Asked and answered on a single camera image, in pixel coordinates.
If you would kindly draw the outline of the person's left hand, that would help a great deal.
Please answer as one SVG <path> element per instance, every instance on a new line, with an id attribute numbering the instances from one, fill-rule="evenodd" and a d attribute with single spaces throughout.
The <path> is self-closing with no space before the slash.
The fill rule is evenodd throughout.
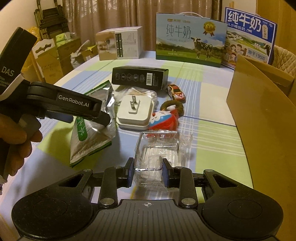
<path id="1" fill-rule="evenodd" d="M 26 131 L 19 124 L 1 114 L 1 139 L 13 146 L 8 157 L 8 173 L 15 176 L 24 165 L 25 158 L 32 153 L 32 142 L 41 142 L 43 135 L 37 130 L 31 138 L 28 138 Z"/>

